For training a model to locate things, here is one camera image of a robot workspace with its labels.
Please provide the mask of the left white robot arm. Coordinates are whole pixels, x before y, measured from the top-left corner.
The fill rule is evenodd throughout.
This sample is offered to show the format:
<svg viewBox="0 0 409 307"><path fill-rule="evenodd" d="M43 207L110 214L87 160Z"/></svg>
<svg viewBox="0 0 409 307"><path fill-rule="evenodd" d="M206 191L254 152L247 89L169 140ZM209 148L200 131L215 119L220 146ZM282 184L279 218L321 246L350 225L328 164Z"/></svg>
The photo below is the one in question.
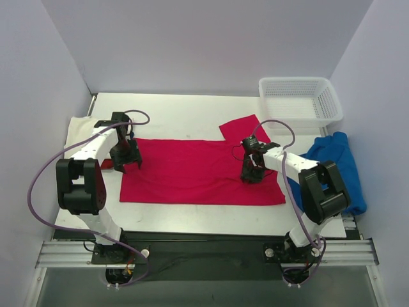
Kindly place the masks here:
<svg viewBox="0 0 409 307"><path fill-rule="evenodd" d="M133 138L132 121L122 112L94 125L92 140L78 152L56 163L58 204L78 217L93 232L96 243L107 247L106 255L120 264L129 256L129 248L120 228L105 207L105 188L101 165L110 156L114 170L126 173L126 164L141 167L143 159Z"/></svg>

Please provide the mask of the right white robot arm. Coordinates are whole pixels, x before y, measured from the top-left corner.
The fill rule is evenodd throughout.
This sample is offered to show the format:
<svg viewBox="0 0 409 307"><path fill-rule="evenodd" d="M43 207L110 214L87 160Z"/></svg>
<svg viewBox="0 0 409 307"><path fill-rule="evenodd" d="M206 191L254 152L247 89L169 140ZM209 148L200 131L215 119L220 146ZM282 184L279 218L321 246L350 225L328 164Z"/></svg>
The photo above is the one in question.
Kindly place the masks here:
<svg viewBox="0 0 409 307"><path fill-rule="evenodd" d="M351 205L351 198L336 163L318 162L287 152L277 143L262 143L251 135L241 141L244 150L242 182L258 184L265 172L283 177L298 224L285 236L283 253L297 261L306 246L320 250L322 229Z"/></svg>

